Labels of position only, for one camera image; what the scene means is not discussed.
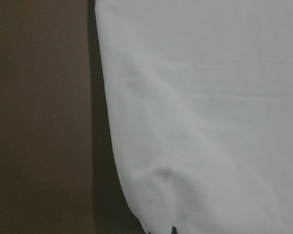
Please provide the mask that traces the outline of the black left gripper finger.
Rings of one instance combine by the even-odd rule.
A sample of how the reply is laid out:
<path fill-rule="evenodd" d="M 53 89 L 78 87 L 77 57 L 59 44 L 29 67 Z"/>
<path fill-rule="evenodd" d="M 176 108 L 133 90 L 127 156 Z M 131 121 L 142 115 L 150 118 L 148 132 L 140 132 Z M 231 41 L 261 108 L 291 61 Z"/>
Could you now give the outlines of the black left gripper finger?
<path fill-rule="evenodd" d="M 177 234 L 177 229 L 176 229 L 176 227 L 172 227 L 171 234 Z"/>

